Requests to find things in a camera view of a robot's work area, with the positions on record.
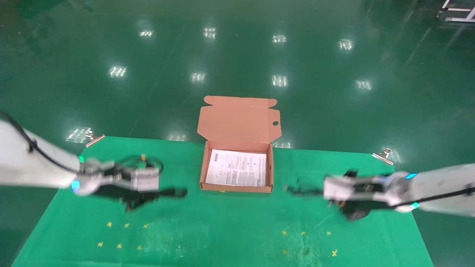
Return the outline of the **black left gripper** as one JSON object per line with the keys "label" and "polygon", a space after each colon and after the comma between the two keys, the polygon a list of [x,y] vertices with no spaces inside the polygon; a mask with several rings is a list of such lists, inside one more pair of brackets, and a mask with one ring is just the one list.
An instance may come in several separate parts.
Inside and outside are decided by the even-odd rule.
{"label": "black left gripper", "polygon": [[142,192],[112,184],[100,186],[96,191],[96,195],[98,197],[104,197],[107,199],[123,202],[125,204],[126,212],[134,211],[148,202],[153,202],[159,197],[174,197],[175,194],[176,189]]}

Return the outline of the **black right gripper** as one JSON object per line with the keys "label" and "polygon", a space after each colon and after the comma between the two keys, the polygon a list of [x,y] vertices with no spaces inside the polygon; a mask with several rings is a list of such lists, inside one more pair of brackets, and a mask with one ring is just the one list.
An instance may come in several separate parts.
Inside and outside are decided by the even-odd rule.
{"label": "black right gripper", "polygon": [[[349,169],[343,175],[344,178],[356,179],[358,177],[357,169]],[[349,221],[361,220],[375,210],[393,210],[385,199],[376,200],[374,195],[350,195],[348,197],[334,197],[338,203],[339,210]]]}

